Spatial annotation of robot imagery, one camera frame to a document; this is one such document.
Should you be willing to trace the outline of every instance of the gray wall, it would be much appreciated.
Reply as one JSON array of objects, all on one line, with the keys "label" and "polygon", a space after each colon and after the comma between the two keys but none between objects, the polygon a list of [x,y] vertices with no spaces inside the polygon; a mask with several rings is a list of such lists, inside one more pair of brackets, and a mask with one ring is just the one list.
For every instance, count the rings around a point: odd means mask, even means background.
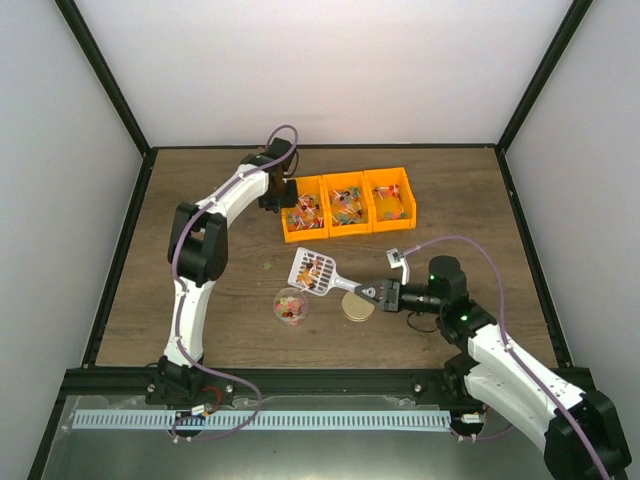
[{"label": "gray wall", "polygon": [[0,478],[80,364],[140,157],[55,3],[0,0]]},{"label": "gray wall", "polygon": [[569,347],[640,478],[640,2],[594,2],[507,152]]},{"label": "gray wall", "polygon": [[570,3],[78,0],[153,145],[496,142]]}]

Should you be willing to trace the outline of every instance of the wooden table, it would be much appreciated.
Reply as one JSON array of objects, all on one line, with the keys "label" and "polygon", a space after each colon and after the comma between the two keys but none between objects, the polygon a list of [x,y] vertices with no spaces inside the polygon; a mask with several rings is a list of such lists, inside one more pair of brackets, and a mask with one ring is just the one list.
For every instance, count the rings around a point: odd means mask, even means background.
[{"label": "wooden table", "polygon": [[[98,365],[144,365],[162,355],[169,337],[173,283],[167,246],[176,206],[206,197],[249,150],[161,150],[113,303]],[[415,230],[305,242],[335,258],[339,272],[365,282],[397,276],[385,251],[451,234],[466,235],[493,257],[506,285],[512,336],[548,366],[555,357],[507,192],[491,149],[301,149],[296,176],[404,166],[418,204]],[[218,367],[440,368],[457,353],[439,333],[411,330],[405,314],[376,312],[355,323],[342,313],[343,292],[309,295],[298,327],[275,317],[275,294],[286,286],[297,245],[283,241],[279,215],[247,208],[229,230],[229,263],[214,287],[204,331],[205,364]],[[427,280],[432,256],[454,255],[472,298],[497,316],[493,274],[473,247],[445,242],[410,257],[412,280]],[[264,269],[265,263],[273,267]],[[416,323],[425,328],[433,317]]]}]

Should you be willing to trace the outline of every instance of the yellow storage bin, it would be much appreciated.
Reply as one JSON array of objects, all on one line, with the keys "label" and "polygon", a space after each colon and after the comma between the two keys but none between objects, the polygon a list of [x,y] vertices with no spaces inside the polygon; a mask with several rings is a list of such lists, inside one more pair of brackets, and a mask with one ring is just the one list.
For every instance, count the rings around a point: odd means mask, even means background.
[{"label": "yellow storage bin", "polygon": [[300,177],[295,181],[298,204],[294,208],[282,209],[284,241],[292,243],[329,238],[331,215],[322,177]]},{"label": "yellow storage bin", "polygon": [[374,232],[416,228],[416,200],[403,167],[365,170],[364,180]]},{"label": "yellow storage bin", "polygon": [[372,205],[362,172],[323,175],[331,211],[329,236],[342,237],[373,232]]}]

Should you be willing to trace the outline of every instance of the perforated metal strip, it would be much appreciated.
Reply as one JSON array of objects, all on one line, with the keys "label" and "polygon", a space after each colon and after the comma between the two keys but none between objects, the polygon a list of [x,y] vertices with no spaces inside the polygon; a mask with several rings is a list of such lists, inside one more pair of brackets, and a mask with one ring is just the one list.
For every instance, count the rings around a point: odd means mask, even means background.
[{"label": "perforated metal strip", "polygon": [[[176,411],[166,410],[77,410],[74,429],[166,430],[175,423]],[[246,420],[251,412],[219,411],[204,420],[189,419],[178,426],[204,430],[227,430]],[[436,411],[260,412],[246,430],[401,430],[448,432],[451,415]]]}]

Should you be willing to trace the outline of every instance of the white scoop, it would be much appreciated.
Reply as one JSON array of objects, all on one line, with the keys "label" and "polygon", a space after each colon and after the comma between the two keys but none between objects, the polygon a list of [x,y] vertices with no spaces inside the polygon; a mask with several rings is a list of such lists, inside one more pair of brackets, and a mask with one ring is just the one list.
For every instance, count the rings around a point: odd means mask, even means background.
[{"label": "white scoop", "polygon": [[333,258],[302,247],[293,259],[288,283],[320,297],[333,287],[353,292],[360,285],[338,275]]}]

